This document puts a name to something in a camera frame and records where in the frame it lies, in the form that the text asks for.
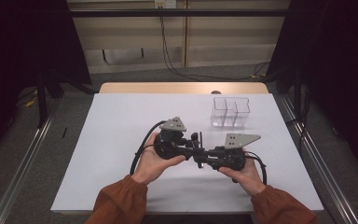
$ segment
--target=white tabletop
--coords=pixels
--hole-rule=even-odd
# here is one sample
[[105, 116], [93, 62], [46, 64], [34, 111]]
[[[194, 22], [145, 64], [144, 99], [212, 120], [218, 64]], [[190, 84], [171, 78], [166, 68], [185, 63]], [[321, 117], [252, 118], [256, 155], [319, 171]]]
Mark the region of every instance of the white tabletop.
[[[212, 127], [213, 98], [230, 96], [249, 99], [251, 113], [245, 127]], [[186, 138], [202, 132], [206, 149], [222, 146], [226, 133], [260, 134], [261, 139], [246, 149], [267, 165], [268, 184], [289, 192], [311, 210], [323, 210], [271, 94], [146, 93], [95, 95], [51, 210], [64, 214], [90, 212], [99, 190], [129, 173], [134, 153], [150, 128], [176, 116], [187, 127]], [[199, 169], [192, 159], [169, 168], [148, 188], [149, 214], [253, 211], [250, 196], [239, 184], [208, 165]]]

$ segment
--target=clear plastic container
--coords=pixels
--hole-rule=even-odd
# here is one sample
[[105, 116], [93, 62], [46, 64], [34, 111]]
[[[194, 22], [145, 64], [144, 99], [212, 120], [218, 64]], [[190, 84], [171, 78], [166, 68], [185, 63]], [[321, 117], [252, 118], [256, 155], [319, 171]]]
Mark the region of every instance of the clear plastic container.
[[211, 123], [214, 127], [243, 127], [250, 113], [249, 99], [244, 97], [215, 97]]

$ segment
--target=human hand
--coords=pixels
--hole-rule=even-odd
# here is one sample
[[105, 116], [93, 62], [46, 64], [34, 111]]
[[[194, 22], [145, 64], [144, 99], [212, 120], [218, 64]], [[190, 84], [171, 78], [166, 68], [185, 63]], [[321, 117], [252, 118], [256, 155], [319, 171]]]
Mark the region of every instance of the human hand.
[[131, 176], [133, 180], [142, 184], [149, 184], [156, 180], [168, 167], [177, 165], [186, 159], [185, 156], [177, 156], [169, 160], [162, 159], [155, 151], [153, 144], [158, 133], [152, 133], [145, 143], [144, 153], [138, 163], [135, 173]]
[[220, 167], [219, 172], [237, 180], [241, 187], [251, 196], [255, 196], [266, 188], [255, 168], [255, 161], [252, 159], [246, 158], [245, 167], [240, 171]]

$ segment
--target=black mechanical device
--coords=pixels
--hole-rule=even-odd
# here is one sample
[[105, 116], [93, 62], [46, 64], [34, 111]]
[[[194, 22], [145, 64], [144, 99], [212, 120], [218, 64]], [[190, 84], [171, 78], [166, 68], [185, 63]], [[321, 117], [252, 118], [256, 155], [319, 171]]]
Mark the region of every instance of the black mechanical device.
[[145, 137], [145, 140], [141, 144], [135, 158], [132, 162], [131, 175], [135, 171], [136, 163], [138, 162], [142, 152], [145, 150], [145, 141], [155, 128], [161, 129], [161, 132], [157, 135], [153, 147], [156, 153], [165, 160], [183, 155], [188, 161], [193, 157], [199, 168], [203, 167], [206, 163], [210, 165], [214, 170], [218, 170], [220, 167], [228, 167], [232, 170], [240, 171], [244, 168], [246, 158], [256, 160], [260, 163], [260, 167], [263, 173], [263, 183], [267, 184], [266, 165], [261, 159], [253, 152], [245, 152], [242, 147], [256, 141], [260, 138], [260, 135], [256, 134], [242, 134], [242, 133], [228, 133], [226, 142], [223, 146], [215, 147], [214, 149], [205, 150], [202, 146], [202, 133], [200, 133], [200, 139], [198, 133], [192, 133], [190, 139], [185, 139], [183, 132], [186, 131], [186, 126], [176, 117], [167, 121], [161, 121], [156, 124]]

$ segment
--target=orange jacket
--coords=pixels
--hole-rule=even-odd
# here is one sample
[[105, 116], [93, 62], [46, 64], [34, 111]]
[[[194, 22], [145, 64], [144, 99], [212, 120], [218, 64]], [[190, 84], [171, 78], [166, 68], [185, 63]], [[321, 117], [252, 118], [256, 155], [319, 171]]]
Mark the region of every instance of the orange jacket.
[[[87, 224], [139, 224], [145, 215], [147, 185], [129, 175], [101, 189]], [[267, 186], [252, 198], [260, 224], [319, 223], [316, 215], [289, 193]]]

